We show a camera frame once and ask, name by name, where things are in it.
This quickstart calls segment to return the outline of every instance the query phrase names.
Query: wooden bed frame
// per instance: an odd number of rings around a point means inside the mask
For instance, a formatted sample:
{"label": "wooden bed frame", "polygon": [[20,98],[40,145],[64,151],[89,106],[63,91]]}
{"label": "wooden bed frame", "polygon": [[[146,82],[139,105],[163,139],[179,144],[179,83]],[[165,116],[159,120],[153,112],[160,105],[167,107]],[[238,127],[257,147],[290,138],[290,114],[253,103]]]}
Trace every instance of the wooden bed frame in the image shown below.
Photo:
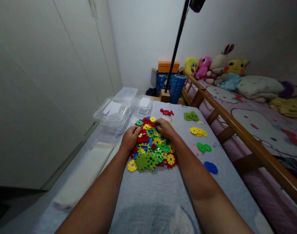
{"label": "wooden bed frame", "polygon": [[[182,94],[188,105],[198,108],[201,102],[205,99],[214,108],[214,111],[207,118],[208,124],[210,125],[218,115],[220,115],[228,124],[228,127],[217,135],[219,142],[222,144],[236,133],[252,152],[252,154],[233,162],[237,172],[239,174],[244,174],[260,167],[265,167],[297,204],[297,179],[278,160],[276,160],[276,158],[260,142],[258,142],[227,110],[225,110],[219,103],[209,96],[205,92],[205,88],[200,83],[198,83],[184,70],[181,71],[181,74],[187,77]],[[188,90],[186,91],[186,84],[188,81],[191,81],[191,83]],[[191,97],[188,95],[192,83],[198,88],[194,99],[191,99]]]}

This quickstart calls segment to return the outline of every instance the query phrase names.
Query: plush toy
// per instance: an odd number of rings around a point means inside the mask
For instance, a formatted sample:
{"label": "plush toy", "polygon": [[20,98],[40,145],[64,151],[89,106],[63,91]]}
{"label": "plush toy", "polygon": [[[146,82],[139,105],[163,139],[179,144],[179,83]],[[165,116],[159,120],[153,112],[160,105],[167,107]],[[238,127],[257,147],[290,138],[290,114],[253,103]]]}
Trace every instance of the plush toy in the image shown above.
{"label": "plush toy", "polygon": [[241,61],[239,59],[233,59],[228,62],[227,67],[224,69],[226,73],[235,73],[237,75],[241,75],[243,73],[244,68],[249,64],[250,60],[245,59]]}
{"label": "plush toy", "polygon": [[226,55],[229,54],[234,49],[234,44],[231,46],[228,44],[224,51],[217,55],[210,64],[210,70],[207,72],[207,76],[205,77],[205,80],[208,84],[215,83],[215,79],[218,77],[219,74],[222,74],[224,71],[223,63],[226,59]]}
{"label": "plush toy", "polygon": [[199,80],[199,78],[204,80],[211,62],[212,62],[212,59],[208,56],[199,59],[198,71],[195,75],[196,80]]}
{"label": "plush toy", "polygon": [[185,60],[185,71],[194,76],[199,64],[199,60],[197,58],[187,58]]}

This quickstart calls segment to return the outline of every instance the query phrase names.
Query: wardrobe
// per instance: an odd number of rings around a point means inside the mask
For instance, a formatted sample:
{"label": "wardrobe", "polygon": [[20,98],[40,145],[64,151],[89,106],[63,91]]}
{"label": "wardrobe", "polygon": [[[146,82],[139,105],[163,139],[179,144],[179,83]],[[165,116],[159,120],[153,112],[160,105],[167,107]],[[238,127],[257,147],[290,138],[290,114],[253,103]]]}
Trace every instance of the wardrobe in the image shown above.
{"label": "wardrobe", "polygon": [[120,89],[106,0],[0,0],[0,186],[48,190]]}

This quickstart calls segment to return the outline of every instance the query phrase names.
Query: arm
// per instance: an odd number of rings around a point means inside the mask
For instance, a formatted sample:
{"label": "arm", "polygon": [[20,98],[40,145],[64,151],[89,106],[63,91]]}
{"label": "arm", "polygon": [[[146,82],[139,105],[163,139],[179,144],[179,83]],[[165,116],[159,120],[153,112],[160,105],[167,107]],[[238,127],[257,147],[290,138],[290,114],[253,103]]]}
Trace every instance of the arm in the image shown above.
{"label": "arm", "polygon": [[119,151],[80,199],[56,234],[107,233],[114,215],[123,171],[141,128],[130,127]]}
{"label": "arm", "polygon": [[171,124],[158,119],[157,129],[174,144],[182,177],[197,216],[207,234],[253,233],[205,166],[192,153]]}

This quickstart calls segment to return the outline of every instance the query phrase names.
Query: yellow cloth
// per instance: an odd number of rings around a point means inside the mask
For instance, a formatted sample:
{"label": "yellow cloth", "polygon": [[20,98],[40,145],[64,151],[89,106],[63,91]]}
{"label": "yellow cloth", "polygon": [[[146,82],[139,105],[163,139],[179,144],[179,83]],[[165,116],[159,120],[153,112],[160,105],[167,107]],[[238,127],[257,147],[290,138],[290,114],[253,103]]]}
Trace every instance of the yellow cloth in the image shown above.
{"label": "yellow cloth", "polygon": [[277,97],[270,101],[269,106],[273,110],[297,120],[297,99],[283,99]]}

